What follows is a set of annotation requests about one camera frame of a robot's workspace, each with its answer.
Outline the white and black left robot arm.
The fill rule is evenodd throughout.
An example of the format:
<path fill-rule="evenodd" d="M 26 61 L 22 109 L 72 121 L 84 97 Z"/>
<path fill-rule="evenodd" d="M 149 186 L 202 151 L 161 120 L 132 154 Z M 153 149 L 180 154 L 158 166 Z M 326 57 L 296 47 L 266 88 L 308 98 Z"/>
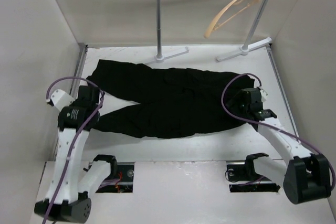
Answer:
<path fill-rule="evenodd" d="M 91 212 L 91 196 L 118 175 L 112 155 L 97 155 L 83 177 L 81 160 L 91 129 L 99 121 L 103 92 L 95 86 L 80 86 L 73 98 L 58 89 L 47 98 L 58 111 L 58 146 L 49 189 L 34 206 L 34 213 L 48 221 L 85 223 Z"/>

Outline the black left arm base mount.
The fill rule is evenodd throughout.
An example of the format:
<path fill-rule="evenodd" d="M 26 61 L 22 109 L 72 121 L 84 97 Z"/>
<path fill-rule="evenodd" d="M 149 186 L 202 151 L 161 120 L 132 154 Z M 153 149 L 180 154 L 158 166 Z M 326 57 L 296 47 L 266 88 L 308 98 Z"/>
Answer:
<path fill-rule="evenodd" d="M 113 178 L 106 179 L 96 193 L 132 193 L 135 163 L 119 163 Z"/>

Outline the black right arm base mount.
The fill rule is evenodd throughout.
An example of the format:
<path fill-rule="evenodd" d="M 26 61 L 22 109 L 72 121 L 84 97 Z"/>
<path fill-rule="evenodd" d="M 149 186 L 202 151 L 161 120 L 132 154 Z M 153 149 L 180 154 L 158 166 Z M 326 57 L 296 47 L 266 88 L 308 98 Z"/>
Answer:
<path fill-rule="evenodd" d="M 231 193 L 278 193 L 280 186 L 261 175 L 248 175 L 244 162 L 226 163 L 225 178 Z"/>

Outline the black trousers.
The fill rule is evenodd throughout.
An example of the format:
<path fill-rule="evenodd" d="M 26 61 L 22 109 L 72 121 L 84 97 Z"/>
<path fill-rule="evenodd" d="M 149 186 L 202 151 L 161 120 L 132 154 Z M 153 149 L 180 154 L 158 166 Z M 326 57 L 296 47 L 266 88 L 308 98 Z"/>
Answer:
<path fill-rule="evenodd" d="M 234 72 L 153 69 L 144 64 L 99 60 L 88 77 L 130 106 L 100 117 L 95 129 L 136 138 L 182 138 L 234 129 L 243 124 L 222 103 L 254 80 Z"/>

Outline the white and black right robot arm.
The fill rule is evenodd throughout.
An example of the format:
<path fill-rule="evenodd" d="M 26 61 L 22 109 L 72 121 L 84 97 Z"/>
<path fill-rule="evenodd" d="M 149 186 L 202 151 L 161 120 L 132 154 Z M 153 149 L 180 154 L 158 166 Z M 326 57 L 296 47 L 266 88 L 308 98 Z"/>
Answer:
<path fill-rule="evenodd" d="M 244 175 L 251 180 L 265 177 L 280 186 L 295 205 L 331 196 L 327 158 L 303 146 L 303 141 L 287 132 L 271 109 L 264 109 L 261 88 L 240 90 L 222 106 L 227 114 L 250 124 L 277 151 L 284 161 L 277 163 L 266 153 L 245 159 Z"/>

